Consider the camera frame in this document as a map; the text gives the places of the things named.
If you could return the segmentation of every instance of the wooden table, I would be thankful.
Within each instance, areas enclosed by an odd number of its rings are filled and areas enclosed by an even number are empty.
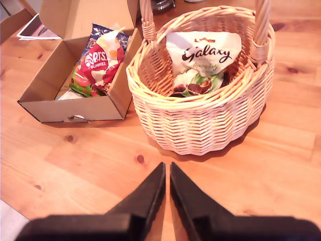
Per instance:
[[[205,6],[254,8],[248,0],[176,2],[155,16],[158,29]],[[2,200],[29,219],[104,213],[159,162],[169,171],[175,161],[234,214],[293,215],[321,227],[321,1],[272,1],[271,14],[276,68],[266,109],[243,137],[202,157],[162,150],[132,104],[125,121],[37,122],[16,101],[58,42],[10,37],[1,46]],[[168,184],[162,240],[175,239]]]

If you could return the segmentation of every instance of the cardboard box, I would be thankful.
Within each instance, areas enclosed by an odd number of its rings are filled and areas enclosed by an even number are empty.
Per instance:
[[[15,15],[11,15],[5,20],[1,21],[0,24],[0,44],[4,43],[12,34],[23,27],[27,22],[32,19],[31,14],[26,10],[22,9]]]
[[[40,122],[124,119],[131,101],[125,69],[142,42],[134,28],[137,9],[138,0],[43,0],[40,19],[62,40],[18,103]],[[55,100],[85,48],[92,23],[118,23],[131,35],[110,91],[102,97]]]

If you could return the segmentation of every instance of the candy bag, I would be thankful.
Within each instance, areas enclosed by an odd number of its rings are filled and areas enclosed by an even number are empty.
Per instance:
[[[173,61],[174,77],[190,68],[206,77],[232,64],[241,52],[242,43],[235,33],[173,32],[167,34],[166,48]]]
[[[124,59],[124,49],[112,31],[97,39],[78,65],[69,86],[86,97],[106,94]]]
[[[97,39],[100,38],[102,35],[112,32],[112,31],[113,31],[112,29],[103,27],[101,25],[92,24],[92,31],[90,33],[90,37],[88,39],[86,47],[85,47],[84,51],[82,52],[81,57],[79,59],[79,64],[81,64],[84,61],[86,54],[95,45]],[[122,46],[124,52],[126,52],[129,35],[119,32],[117,34],[117,39],[118,39],[120,45]]]
[[[195,69],[179,74],[174,79],[174,93],[171,97],[189,97],[207,94],[221,87],[224,80],[223,72],[202,77]]]

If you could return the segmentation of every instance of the basket handle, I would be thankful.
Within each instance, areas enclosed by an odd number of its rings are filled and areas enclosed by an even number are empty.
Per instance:
[[[267,60],[269,51],[268,31],[270,23],[271,1],[256,0],[255,26],[250,59],[261,65]]]
[[[156,40],[156,30],[150,0],[140,0],[139,4],[141,12],[141,27],[144,39],[154,41]]]
[[[266,61],[268,55],[268,30],[270,22],[270,0],[256,0],[255,27],[250,59],[259,65]],[[146,40],[156,40],[155,23],[150,0],[140,0],[142,33]]]

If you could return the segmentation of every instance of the wood knot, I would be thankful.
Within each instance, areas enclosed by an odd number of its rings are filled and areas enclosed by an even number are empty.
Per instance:
[[[72,135],[68,135],[66,137],[66,139],[67,139],[68,142],[73,142],[74,141],[74,137]]]
[[[138,155],[137,156],[137,161],[138,161],[138,163],[143,164],[144,163],[144,156],[143,155]]]
[[[35,188],[41,190],[41,186],[40,185],[35,185]]]
[[[276,23],[276,24],[272,24],[272,27],[273,27],[273,29],[274,29],[274,31],[275,31],[275,32],[277,32],[277,31],[279,31],[279,30],[283,29],[283,28],[284,28],[284,26],[285,26],[285,24],[284,24],[284,23]]]
[[[291,68],[291,67],[288,67],[287,71],[289,71],[290,73],[293,73],[293,74],[298,74],[299,71],[295,68]]]

